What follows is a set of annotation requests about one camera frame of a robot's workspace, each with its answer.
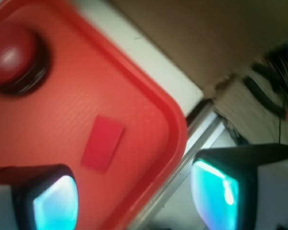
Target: red dome button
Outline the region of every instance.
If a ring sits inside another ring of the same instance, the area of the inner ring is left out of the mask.
[[[36,55],[36,37],[28,29],[0,23],[0,85],[20,78]]]

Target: brown cardboard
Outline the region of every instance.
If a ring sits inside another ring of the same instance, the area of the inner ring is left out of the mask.
[[[110,0],[200,88],[288,40],[288,0]]]

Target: glowing blue light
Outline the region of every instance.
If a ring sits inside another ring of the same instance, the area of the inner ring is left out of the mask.
[[[237,228],[239,201],[237,180],[199,160],[192,166],[191,189],[196,209],[209,229]]]
[[[78,217],[78,191],[75,180],[62,176],[33,200],[38,230],[71,230]]]

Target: red tray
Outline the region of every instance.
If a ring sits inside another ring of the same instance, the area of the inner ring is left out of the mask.
[[[126,228],[181,160],[182,112],[65,1],[6,0],[4,20],[39,32],[52,67],[36,92],[0,94],[0,166],[65,163],[79,190],[77,228]],[[106,173],[80,164],[98,115],[125,127]]]

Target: red rectangular sticker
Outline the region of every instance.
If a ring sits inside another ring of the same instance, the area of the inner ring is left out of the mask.
[[[104,116],[97,116],[81,164],[105,173],[123,129],[122,123]]]

